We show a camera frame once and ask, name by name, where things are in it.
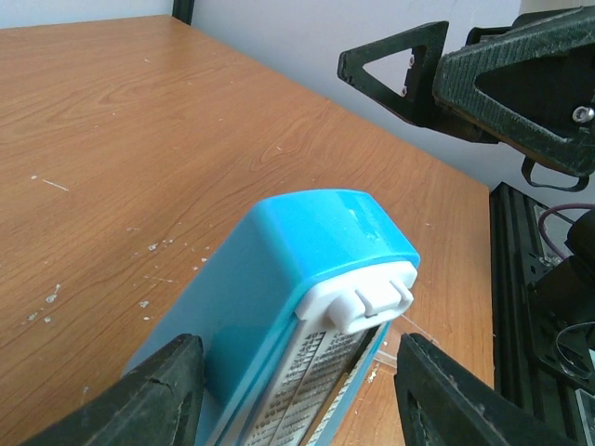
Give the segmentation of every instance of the white wall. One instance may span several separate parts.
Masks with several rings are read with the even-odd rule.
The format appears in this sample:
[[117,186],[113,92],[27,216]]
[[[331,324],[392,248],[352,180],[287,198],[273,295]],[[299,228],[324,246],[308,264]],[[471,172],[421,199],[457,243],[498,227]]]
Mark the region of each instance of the white wall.
[[0,28],[171,14],[173,0],[0,0]]
[[[532,188],[521,176],[522,156],[510,147],[470,144],[407,125],[337,79],[341,51],[435,20],[451,22],[446,51],[452,51],[463,46],[473,26],[510,25],[519,5],[520,0],[197,0],[192,25],[490,187],[506,181],[550,205],[594,201],[595,184],[575,194]],[[397,59],[396,67],[388,60],[374,74],[400,91],[409,56]],[[536,173],[544,181],[560,177]]]

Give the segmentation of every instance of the white debris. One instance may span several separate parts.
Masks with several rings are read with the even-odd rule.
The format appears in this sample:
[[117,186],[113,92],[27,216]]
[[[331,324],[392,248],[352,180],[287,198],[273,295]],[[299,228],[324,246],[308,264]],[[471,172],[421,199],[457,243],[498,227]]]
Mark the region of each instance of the white debris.
[[372,369],[372,373],[370,373],[370,376],[368,376],[368,378],[367,378],[368,384],[372,384],[374,382],[374,379],[376,378],[376,373],[378,371],[378,367],[379,367],[379,364],[376,364],[374,366],[374,368]]
[[51,304],[52,302],[54,302],[54,300],[56,300],[56,297],[58,297],[58,291],[60,290],[60,288],[61,288],[61,285],[59,283],[57,283],[56,289],[54,290],[54,294],[46,297],[46,302],[48,304]]

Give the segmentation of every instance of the paint speck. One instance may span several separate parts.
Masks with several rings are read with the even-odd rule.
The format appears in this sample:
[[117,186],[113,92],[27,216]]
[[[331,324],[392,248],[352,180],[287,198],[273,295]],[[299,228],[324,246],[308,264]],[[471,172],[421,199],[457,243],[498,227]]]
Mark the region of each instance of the paint speck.
[[378,367],[379,367],[379,364],[376,364],[374,366],[374,368],[372,369],[372,373],[370,373],[370,376],[367,377],[368,384],[372,384],[374,382],[374,379],[376,378],[376,373],[378,371]]
[[61,285],[59,283],[57,283],[56,289],[54,290],[54,294],[46,297],[46,302],[48,304],[51,304],[52,302],[54,302],[56,300],[56,297],[58,297],[58,291],[60,290],[60,288],[61,288]]
[[54,186],[55,188],[66,190],[67,192],[70,192],[69,189],[65,188],[64,186],[61,186],[60,184],[53,183],[52,181],[48,181],[46,179],[42,179],[42,181],[46,184],[49,184],[50,186]]
[[153,279],[154,281],[159,281],[159,282],[167,282],[167,283],[179,283],[178,281],[172,281],[171,279],[162,279],[160,277],[151,277],[151,276],[142,276],[144,279]]

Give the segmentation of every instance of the wood grain surface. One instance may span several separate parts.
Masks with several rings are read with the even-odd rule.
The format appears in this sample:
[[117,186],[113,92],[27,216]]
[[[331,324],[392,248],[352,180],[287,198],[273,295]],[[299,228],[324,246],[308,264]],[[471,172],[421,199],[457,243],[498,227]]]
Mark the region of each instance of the wood grain surface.
[[[378,199],[422,255],[407,317],[491,383],[485,186],[169,17],[1,31],[2,444],[114,383],[251,204],[312,188]],[[399,444],[391,375],[335,444]]]

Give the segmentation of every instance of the black 3d-printed part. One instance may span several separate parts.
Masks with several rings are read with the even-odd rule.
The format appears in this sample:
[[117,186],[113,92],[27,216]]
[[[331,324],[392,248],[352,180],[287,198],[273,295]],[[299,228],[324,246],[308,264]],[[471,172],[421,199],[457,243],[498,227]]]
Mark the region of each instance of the black 3d-printed part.
[[[457,114],[539,163],[575,177],[588,176],[595,170],[593,123],[577,125],[572,114],[577,106],[594,102],[594,29],[595,8],[583,7],[512,29],[477,45],[465,46],[441,58],[433,84],[434,97],[438,103],[455,109]],[[573,54],[581,48],[586,54]],[[521,68],[519,64],[529,61],[534,65],[527,64],[525,70],[518,69]],[[551,89],[542,90],[542,94],[560,98],[571,96],[571,100],[557,104],[549,123],[534,122],[478,87],[482,75],[506,67],[516,67],[514,73],[517,75],[525,72],[528,80],[533,75],[537,82],[539,76],[549,76],[554,64],[559,68],[553,81],[566,82],[557,85],[554,82],[550,84]],[[506,87],[528,84],[507,77],[506,72],[501,72],[491,84],[496,81]],[[530,98],[525,102],[536,103]],[[566,125],[561,124],[563,117]]]
[[181,334],[78,411],[23,446],[192,446],[203,400],[203,347]]
[[573,446],[421,334],[404,334],[394,379],[407,446]]

